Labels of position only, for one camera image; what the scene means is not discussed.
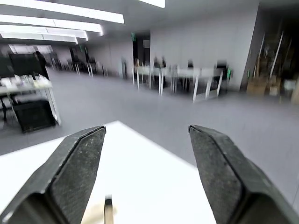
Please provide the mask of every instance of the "cardboard box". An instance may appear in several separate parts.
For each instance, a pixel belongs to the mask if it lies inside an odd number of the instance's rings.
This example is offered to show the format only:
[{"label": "cardboard box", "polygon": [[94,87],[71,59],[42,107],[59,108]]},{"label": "cardboard box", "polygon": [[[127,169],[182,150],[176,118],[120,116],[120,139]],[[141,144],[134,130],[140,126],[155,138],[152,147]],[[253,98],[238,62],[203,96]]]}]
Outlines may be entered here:
[{"label": "cardboard box", "polygon": [[270,96],[278,96],[280,93],[280,87],[279,86],[271,86],[269,95]]},{"label": "cardboard box", "polygon": [[299,104],[299,80],[297,80],[296,88],[293,91],[291,102]]},{"label": "cardboard box", "polygon": [[247,93],[252,95],[263,96],[266,91],[268,82],[264,79],[252,79],[248,82]]}]

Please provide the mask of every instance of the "desk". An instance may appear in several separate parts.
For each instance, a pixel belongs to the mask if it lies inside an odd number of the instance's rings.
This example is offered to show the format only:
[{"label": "desk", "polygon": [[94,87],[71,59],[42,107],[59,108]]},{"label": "desk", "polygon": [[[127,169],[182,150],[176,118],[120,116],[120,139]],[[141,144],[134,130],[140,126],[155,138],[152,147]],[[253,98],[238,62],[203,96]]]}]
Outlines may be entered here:
[{"label": "desk", "polygon": [[151,78],[152,76],[159,76],[159,95],[161,94],[161,69],[151,68],[149,66],[145,67],[134,67],[132,71],[133,76],[133,85],[135,85],[135,76],[134,71],[137,74],[137,88],[139,89],[139,75],[142,76],[142,83],[143,83],[143,75],[147,75],[149,77],[149,88],[151,89]]},{"label": "desk", "polygon": [[[216,224],[196,167],[119,121],[106,130],[87,208],[112,195],[115,224]],[[0,213],[62,140],[0,156]]]},{"label": "desk", "polygon": [[26,92],[26,91],[36,91],[36,90],[45,90],[47,99],[49,101],[53,117],[57,121],[57,123],[61,124],[61,119],[58,113],[57,105],[55,102],[54,94],[52,91],[52,83],[49,80],[43,80],[43,81],[36,81],[36,85],[28,85],[28,86],[17,86],[15,88],[7,88],[5,86],[0,87],[0,95],[7,95],[8,99],[10,100],[12,104],[12,100],[10,95],[12,93],[19,93],[19,92]]},{"label": "desk", "polygon": [[214,77],[220,77],[219,83],[217,86],[217,89],[214,91],[216,92],[216,95],[219,95],[222,78],[223,78],[223,71],[220,69],[178,69],[178,70],[172,70],[168,71],[167,69],[161,69],[161,95],[163,94],[163,85],[164,85],[164,79],[163,77],[170,77],[172,78],[171,81],[171,87],[173,87],[174,91],[176,90],[177,85],[177,79],[178,78],[195,78],[195,87],[193,92],[193,102],[196,100],[197,96],[197,88],[198,88],[198,82],[200,78],[208,79],[207,85],[206,85],[206,93],[205,93],[205,99],[208,99],[211,93],[211,84]]}]

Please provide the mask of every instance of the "green sign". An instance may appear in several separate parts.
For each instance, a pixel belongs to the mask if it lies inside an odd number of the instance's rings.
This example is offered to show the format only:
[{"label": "green sign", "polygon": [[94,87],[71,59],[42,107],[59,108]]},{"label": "green sign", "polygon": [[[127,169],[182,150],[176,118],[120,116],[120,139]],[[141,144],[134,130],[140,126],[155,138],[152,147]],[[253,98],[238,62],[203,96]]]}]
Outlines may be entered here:
[{"label": "green sign", "polygon": [[132,38],[132,41],[133,41],[133,42],[136,41],[136,35],[135,35],[135,33],[131,33],[131,38]]}]

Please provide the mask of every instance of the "black bin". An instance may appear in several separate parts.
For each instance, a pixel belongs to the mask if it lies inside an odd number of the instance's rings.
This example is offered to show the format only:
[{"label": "black bin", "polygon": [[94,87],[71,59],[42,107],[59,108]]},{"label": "black bin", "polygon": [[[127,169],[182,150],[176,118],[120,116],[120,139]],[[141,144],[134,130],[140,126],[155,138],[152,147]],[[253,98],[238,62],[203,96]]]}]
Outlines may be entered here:
[{"label": "black bin", "polygon": [[56,125],[47,100],[20,102],[14,111],[24,133]]}]

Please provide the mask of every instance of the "person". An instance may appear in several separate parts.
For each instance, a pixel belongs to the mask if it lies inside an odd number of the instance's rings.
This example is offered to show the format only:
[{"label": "person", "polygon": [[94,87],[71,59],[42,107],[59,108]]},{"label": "person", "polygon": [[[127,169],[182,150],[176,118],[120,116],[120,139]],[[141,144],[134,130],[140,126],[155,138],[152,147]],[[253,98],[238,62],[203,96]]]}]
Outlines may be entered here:
[{"label": "person", "polygon": [[47,73],[47,70],[46,70],[46,63],[47,63],[46,59],[44,58],[44,56],[39,51],[36,51],[36,56],[38,58],[40,66],[42,68],[42,74],[41,75],[49,80],[49,76],[48,76],[48,73]]}]

